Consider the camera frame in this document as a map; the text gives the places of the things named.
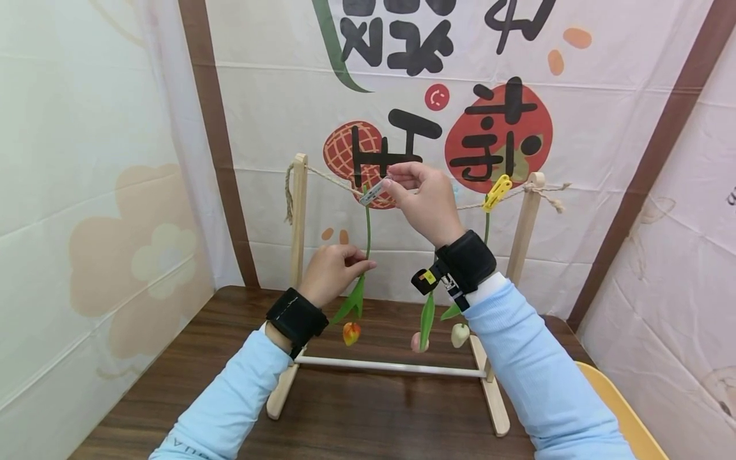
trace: wooden frame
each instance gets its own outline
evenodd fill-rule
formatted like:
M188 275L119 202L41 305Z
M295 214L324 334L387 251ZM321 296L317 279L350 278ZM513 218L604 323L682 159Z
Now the wooden frame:
M296 287L302 278L302 266L304 263L304 229L306 222L307 205L307 156L297 154L292 163L294 176L293 201L293 224L291 227L291 285ZM529 181L534 187L543 187L545 184L544 174L534 172L529 176ZM524 259L529 248L531 233L539 210L538 193L526 191L524 201L519 215L519 222L514 235L511 255L509 257L509 268L506 276L518 286L521 270L524 267ZM274 420L278 420L289 395L289 390L297 377L297 370L301 364L322 365L330 367L352 367L359 369L377 369L394 372L415 372L435 375L454 375L458 377L478 378L483 387L486 404L491 415L493 428L496 436L505 436L511 428L509 414L501 398L498 380L495 378L491 363L488 361L486 352L477 336L470 336L470 348L475 357L477 369L456 369L451 367L416 366L401 363L382 363L368 361L354 361L350 359L320 358L304 356L304 350L297 356L294 363L279 377L276 389L266 402L266 413Z

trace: rope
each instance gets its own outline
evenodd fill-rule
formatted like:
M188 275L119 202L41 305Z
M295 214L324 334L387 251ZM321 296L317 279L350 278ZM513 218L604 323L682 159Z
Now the rope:
M357 197L362 197L363 194L360 191L355 190L354 188L349 187L348 185L345 185L342 182L339 182L337 179L325 174L322 171L319 171L315 168L312 168L309 165L304 165L304 167L307 168L307 170L312 171L314 174L320 176L322 179L326 179L333 184L337 185L340 188L343 188L344 190L349 191L353 195ZM286 195L286 221L291 224L294 221L294 214L293 214L293 207L294 207L294 198L291 195L291 189L289 188L289 184L291 183L291 170L294 169L294 164L290 164L289 167L286 169L286 184L284 185L284 194ZM523 186L519 187L518 189L514 190L510 194L507 194L504 198L501 199L501 201L506 201L509 198L513 198L517 196L518 194L524 192L530 192L539 194L542 198L546 199L547 202L552 205L553 208L557 211L557 213L562 214L565 211L565 207L562 205L562 201L560 201L557 198L552 198L548 196L545 192L546 191L563 191L567 187L570 187L572 183L566 182L562 184L561 186L555 186L555 187L535 187L532 183L525 183ZM387 199L377 198L374 201L379 203L388 203L389 201ZM477 205L465 205L465 206L458 206L458 210L465 210L465 209L472 209L472 208L480 208L483 206L483 203L478 203Z

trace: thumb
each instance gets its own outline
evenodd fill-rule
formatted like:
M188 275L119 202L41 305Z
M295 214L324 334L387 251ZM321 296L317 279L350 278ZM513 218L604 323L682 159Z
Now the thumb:
M401 208L401 203L405 202L406 199L411 196L411 193L409 193L403 185L389 178L384 179L381 185L383 186L383 189L391 195L391 198L396 200L396 204L399 205L399 208Z
M347 273L350 275L350 279L354 280L368 270L374 269L376 265L377 264L374 261L360 261L346 267L345 270L347 270Z

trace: brown table surface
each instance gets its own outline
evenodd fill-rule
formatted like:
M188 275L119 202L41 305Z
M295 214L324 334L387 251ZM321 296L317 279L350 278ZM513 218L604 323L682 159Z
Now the brown table surface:
M146 459L279 295L220 289L70 458ZM328 317L338 304L325 308ZM455 321L440 322L444 309L437 310L426 353L409 349L420 305L366 300L358 343L345 347L342 328L330 327L308 354L474 368L470 346L450 343ZM565 322L545 322L573 359L592 364ZM270 420L264 409L239 458L532 459L529 438L503 397L512 426L497 438L476 379L302 366L280 420Z

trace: hand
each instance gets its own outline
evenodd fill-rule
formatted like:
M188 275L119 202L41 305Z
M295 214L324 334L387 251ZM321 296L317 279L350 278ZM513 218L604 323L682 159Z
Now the hand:
M335 300L357 277L374 269L376 262L352 244L322 246L312 256L297 289L312 305L322 308Z
M409 224L435 247L454 243L465 234L460 223L450 179L442 171L412 161L389 166L393 180L384 179L383 189ZM408 190L418 188L416 194Z

